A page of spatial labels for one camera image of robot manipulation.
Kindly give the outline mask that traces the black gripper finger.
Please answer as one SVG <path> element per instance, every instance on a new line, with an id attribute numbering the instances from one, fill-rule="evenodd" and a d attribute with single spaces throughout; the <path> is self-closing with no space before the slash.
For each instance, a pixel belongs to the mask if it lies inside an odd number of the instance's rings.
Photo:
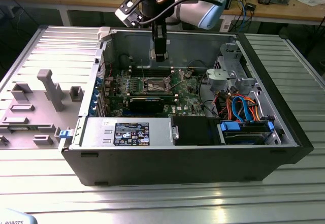
<path id="1" fill-rule="evenodd" d="M 153 42 L 156 61 L 165 61 L 165 53 L 167 51 L 167 32 L 164 29 L 155 29 L 153 31 Z"/>

